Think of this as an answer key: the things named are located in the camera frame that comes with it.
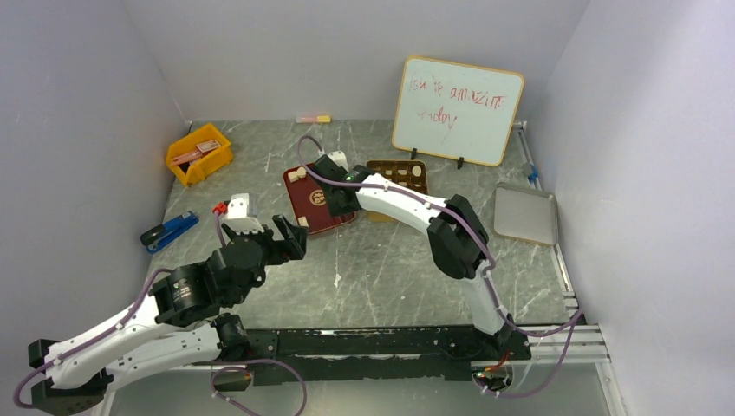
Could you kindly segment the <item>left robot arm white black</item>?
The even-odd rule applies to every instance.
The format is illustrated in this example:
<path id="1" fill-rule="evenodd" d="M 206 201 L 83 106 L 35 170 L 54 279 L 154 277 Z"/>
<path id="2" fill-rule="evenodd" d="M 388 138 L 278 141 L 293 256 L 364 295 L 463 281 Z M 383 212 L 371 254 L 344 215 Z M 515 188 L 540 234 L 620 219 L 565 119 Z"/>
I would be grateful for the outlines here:
<path id="1" fill-rule="evenodd" d="M 301 260 L 308 231 L 275 215 L 274 227 L 227 218 L 227 243 L 204 261 L 159 269 L 133 303 L 65 341 L 29 345 L 29 406 L 75 415 L 147 376 L 197 362 L 268 361 L 271 334 L 248 335 L 230 308 L 265 282 L 270 266 Z"/>

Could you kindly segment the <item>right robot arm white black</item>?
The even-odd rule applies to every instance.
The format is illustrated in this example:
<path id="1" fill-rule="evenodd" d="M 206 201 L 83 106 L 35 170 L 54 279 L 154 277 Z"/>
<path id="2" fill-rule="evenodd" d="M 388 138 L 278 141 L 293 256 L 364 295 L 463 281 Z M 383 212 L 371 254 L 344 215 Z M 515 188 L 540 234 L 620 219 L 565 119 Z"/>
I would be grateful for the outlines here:
<path id="1" fill-rule="evenodd" d="M 476 337 L 479 353 L 495 360 L 508 350 L 510 338 L 483 281 L 496 262 L 488 251 L 488 234 L 465 197 L 431 197 L 365 166 L 348 171 L 328 155 L 305 169 L 322 188 L 331 215 L 373 211 L 425 235 L 436 267 L 462 288 L 472 325 L 481 331 Z"/>

